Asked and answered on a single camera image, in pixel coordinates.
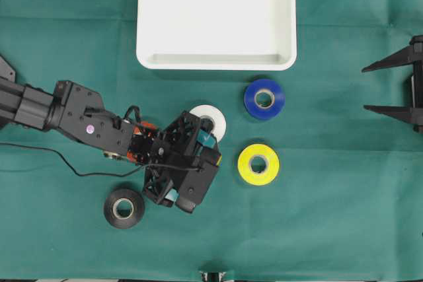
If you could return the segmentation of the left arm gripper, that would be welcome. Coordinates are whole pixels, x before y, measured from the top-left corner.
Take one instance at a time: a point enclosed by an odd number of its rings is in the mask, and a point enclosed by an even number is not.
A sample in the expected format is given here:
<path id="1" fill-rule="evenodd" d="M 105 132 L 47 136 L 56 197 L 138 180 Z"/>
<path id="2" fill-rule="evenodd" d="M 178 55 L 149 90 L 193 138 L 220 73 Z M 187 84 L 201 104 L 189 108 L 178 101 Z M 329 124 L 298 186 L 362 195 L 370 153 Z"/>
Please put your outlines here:
<path id="1" fill-rule="evenodd" d="M 135 126 L 144 122 L 138 110 L 134 110 L 134 116 L 130 122 Z M 174 188 L 176 172 L 190 170 L 184 158 L 214 156 L 217 141 L 212 133 L 204 131 L 207 120 L 187 111 L 183 111 L 166 129 L 157 129 L 151 160 L 140 165 L 145 169 L 143 194 L 157 205 L 172 207 L 178 199 Z"/>

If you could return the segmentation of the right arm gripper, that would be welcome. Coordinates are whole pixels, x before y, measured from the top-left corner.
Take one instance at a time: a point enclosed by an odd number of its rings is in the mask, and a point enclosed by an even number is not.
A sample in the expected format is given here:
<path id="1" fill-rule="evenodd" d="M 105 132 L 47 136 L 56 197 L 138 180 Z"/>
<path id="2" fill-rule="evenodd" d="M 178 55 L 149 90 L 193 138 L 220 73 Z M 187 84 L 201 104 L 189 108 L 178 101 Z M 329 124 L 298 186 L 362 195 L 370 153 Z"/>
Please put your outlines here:
<path id="1" fill-rule="evenodd" d="M 411 64 L 412 107 L 364 105 L 364 108 L 405 123 L 413 123 L 415 132 L 422 133 L 422 35 L 413 36 L 410 46 L 364 67 L 362 73 Z"/>

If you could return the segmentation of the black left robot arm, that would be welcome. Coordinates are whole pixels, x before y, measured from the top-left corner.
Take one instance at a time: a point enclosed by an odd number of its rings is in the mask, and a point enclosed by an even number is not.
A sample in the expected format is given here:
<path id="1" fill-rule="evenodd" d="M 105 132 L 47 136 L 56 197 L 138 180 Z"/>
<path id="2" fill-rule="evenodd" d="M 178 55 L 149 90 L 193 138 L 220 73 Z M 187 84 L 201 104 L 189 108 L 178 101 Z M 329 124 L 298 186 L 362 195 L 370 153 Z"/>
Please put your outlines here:
<path id="1" fill-rule="evenodd" d="M 114 160 L 145 168 L 143 193 L 157 205 L 187 213 L 204 199 L 221 162 L 212 124 L 183 111 L 166 129 L 140 118 L 130 106 L 124 117 L 105 109 L 99 93 L 59 81 L 53 93 L 1 79 L 1 125 L 56 130 Z M 167 194 L 175 190 L 173 203 Z"/>

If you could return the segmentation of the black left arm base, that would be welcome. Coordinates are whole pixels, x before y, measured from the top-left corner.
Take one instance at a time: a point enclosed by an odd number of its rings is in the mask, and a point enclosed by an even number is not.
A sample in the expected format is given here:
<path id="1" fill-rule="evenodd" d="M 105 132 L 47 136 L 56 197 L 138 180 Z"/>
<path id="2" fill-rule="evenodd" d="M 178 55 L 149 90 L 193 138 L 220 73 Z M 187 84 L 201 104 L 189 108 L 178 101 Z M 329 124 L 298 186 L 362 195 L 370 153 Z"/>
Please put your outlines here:
<path id="1" fill-rule="evenodd" d="M 0 56 L 0 77 L 8 81 L 16 81 L 16 71 L 2 56 Z"/>

